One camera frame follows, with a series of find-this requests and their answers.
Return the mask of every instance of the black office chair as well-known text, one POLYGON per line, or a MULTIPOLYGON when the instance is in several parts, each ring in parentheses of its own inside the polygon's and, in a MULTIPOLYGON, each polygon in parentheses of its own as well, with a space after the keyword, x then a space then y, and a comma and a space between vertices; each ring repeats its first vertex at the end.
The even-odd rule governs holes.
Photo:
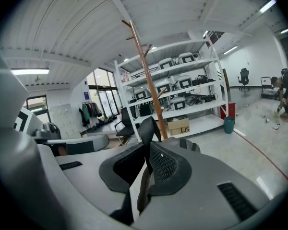
MULTIPOLYGON (((130 108, 130 110, 131 110, 132 116, 133 116, 134 118, 136 118, 135 106, 132 106, 132 107, 130 108)), ((120 143, 123 145, 120 137, 126 137, 126 138, 128 138, 128 137, 130 137, 130 136, 132 136, 132 135, 134 134, 134 130, 133 130, 133 127, 132 127, 132 124, 131 124, 131 120, 130 120, 130 118, 129 118, 128 111, 127 111, 127 108, 126 108, 126 107, 122 108, 122 110, 121 110, 121 121, 120 121, 119 123, 117 123, 117 124, 114 126, 114 128, 115 128, 115 130, 116 130, 116 136, 119 138, 120 143), (123 123, 123 124, 125 125, 125 127, 124 127, 122 130, 117 131, 116 126, 117 126, 119 123, 123 123)))
POLYGON ((247 90, 250 90, 249 87, 246 87, 246 85, 249 83, 249 71, 246 69, 246 68, 243 68, 241 69, 241 72, 240 72, 240 75, 241 75, 241 80, 238 78, 238 81, 239 83, 242 83, 242 86, 239 87, 239 90, 242 91, 242 89, 247 89, 247 90))

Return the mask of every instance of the chair backrest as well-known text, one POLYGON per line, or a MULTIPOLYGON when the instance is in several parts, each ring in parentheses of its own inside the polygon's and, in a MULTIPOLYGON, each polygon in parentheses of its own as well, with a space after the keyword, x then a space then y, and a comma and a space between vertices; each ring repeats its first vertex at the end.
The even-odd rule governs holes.
POLYGON ((241 69, 241 82, 248 83, 249 82, 249 71, 246 68, 241 69))
MULTIPOLYGON (((135 106, 130 107, 130 110, 131 110, 132 116, 133 116, 134 118, 136 118, 135 106)), ((131 125, 132 125, 126 107, 122 108, 122 110, 121 110, 121 122, 122 122, 125 126, 131 126, 131 125)))

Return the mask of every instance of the shoe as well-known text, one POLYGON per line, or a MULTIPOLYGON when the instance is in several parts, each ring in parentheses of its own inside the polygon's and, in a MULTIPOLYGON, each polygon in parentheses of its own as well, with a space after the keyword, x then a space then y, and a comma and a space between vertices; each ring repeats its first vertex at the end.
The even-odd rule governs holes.
POLYGON ((284 112, 283 114, 280 115, 281 118, 288 118, 288 113, 284 112))

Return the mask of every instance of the white shelving unit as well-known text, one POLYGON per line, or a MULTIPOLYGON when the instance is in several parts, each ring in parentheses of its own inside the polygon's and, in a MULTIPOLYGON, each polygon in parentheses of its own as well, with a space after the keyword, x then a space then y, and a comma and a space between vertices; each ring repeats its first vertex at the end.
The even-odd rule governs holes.
MULTIPOLYGON (((186 92, 186 91, 192 91, 199 88, 208 88, 212 90, 213 93, 217 93, 218 98, 216 100, 213 100, 208 103, 203 104, 194 104, 194 105, 187 105, 186 108, 180 109, 177 111, 167 111, 164 110, 162 113, 163 118, 169 118, 169 117, 175 117, 180 115, 188 115, 192 113, 197 113, 200 111, 212 109, 212 114, 201 116, 195 119, 190 119, 190 132, 183 133, 179 135, 175 135, 173 137, 180 138, 184 136, 190 136, 194 134, 198 134, 219 126, 223 125, 224 120, 221 119, 218 116, 218 107, 222 105, 226 105, 226 116, 228 116, 228 96, 227 96, 227 89, 225 85, 225 79, 223 75, 223 70, 221 68, 221 64, 219 61, 219 58, 217 56, 216 50, 214 49, 210 39, 201 39, 201 40, 188 40, 183 42, 178 42, 174 44, 165 45, 162 47, 158 47, 157 49, 150 50, 146 56, 147 63, 149 65, 149 69, 151 71, 151 76, 153 81, 160 81, 164 78, 168 78, 175 75, 180 75, 183 73, 187 73, 190 71, 194 71, 197 69, 205 69, 205 72, 210 79, 214 79, 214 82, 209 82, 197 86, 191 86, 189 88, 185 89, 179 89, 176 91, 168 92, 163 95, 161 95, 159 98, 169 97, 171 95, 175 95, 178 93, 186 92), (208 49, 206 46, 206 42, 209 42, 211 47, 208 49), (165 58, 177 58, 178 55, 186 52, 192 52, 197 53, 200 52, 203 59, 192 61, 184 64, 178 64, 170 68, 160 69, 158 70, 158 63, 159 61, 165 59, 165 58), (219 80, 217 72, 221 73, 222 80, 219 80), (221 84, 224 87, 225 95, 224 98, 222 97, 221 92, 221 84)), ((114 62, 116 67, 116 73, 115 78, 117 79, 118 83, 118 89, 120 97, 123 101, 123 104, 125 107, 127 107, 127 111, 129 116, 131 117, 131 123, 135 132, 135 135, 138 139, 138 141, 141 141, 138 131, 136 129, 136 124, 142 123, 145 119, 152 116, 155 120, 157 120, 156 113, 152 115, 147 115, 143 117, 137 117, 134 119, 131 114, 130 107, 137 106, 149 101, 152 101, 152 98, 147 98, 144 100, 140 100, 134 103, 129 103, 126 98, 126 91, 127 88, 133 87, 133 88, 144 88, 143 85, 147 83, 146 76, 144 74, 142 65, 140 63, 140 56, 134 56, 130 58, 129 60, 122 62, 120 64, 117 63, 117 61, 114 62), (121 82, 119 69, 122 68, 125 71, 128 71, 132 77, 131 80, 127 82, 121 82)))

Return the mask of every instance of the corrugated metal ceiling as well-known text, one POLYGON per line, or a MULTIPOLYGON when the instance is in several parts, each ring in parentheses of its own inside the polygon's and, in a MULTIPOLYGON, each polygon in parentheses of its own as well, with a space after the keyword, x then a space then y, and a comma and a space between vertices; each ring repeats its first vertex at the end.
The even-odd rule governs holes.
MULTIPOLYGON (((208 20, 239 27, 265 2, 267 0, 220 0, 208 20)), ((164 36, 173 35, 170 42, 183 40, 177 34, 185 35, 187 27, 198 23, 207 0, 121 0, 121 3, 143 43, 162 46, 166 41, 164 36)), ((278 14, 269 16, 267 20, 272 26, 278 14)), ((131 33, 122 19, 112 0, 23 0, 6 23, 0 48, 44 51, 89 62, 90 68, 66 62, 40 64, 50 69, 48 75, 39 76, 40 82, 75 85, 118 54, 128 54, 128 57, 136 54, 134 42, 126 41, 131 33)), ((39 64, 38 60, 9 59, 7 62, 10 68, 39 64)), ((23 84, 36 83, 36 76, 19 78, 23 84)))

